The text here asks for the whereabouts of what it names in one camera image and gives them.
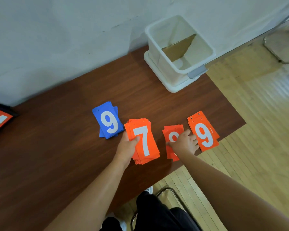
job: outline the wooden table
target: wooden table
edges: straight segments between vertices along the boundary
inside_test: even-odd
[[[245,121],[204,74],[168,92],[143,59],[143,47],[17,107],[0,133],[0,230],[43,230],[111,162],[120,137],[99,138],[92,109],[111,101],[122,123],[147,118],[161,152],[145,165],[131,161],[109,210],[180,167],[166,159],[164,125],[183,124],[202,110],[220,135]]]

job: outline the white box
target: white box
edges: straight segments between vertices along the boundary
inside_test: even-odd
[[[170,92],[177,92],[195,81],[207,71],[204,65],[215,56],[213,47],[181,15],[152,23],[145,32],[149,39],[147,57],[150,58],[146,62],[155,64],[164,81],[160,76],[159,79]],[[184,47],[183,54],[178,52]]]

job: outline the wall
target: wall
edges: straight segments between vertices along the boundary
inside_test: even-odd
[[[146,44],[184,15],[217,57],[276,24],[289,0],[0,0],[0,103],[16,105]]]

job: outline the floor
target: floor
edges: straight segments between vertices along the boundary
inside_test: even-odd
[[[282,65],[254,39],[208,64],[208,75],[246,125],[199,158],[258,194],[289,217],[289,65]],[[203,230],[226,230],[184,166],[158,183],[173,187]],[[180,206],[169,192],[161,201]],[[115,214],[128,224],[135,199]]]

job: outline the black pants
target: black pants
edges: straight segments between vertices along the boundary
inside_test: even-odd
[[[190,230],[201,231],[190,216],[181,208],[168,209],[155,196],[143,191],[137,198],[137,221],[135,231]],[[108,217],[100,231],[122,231],[119,221]]]

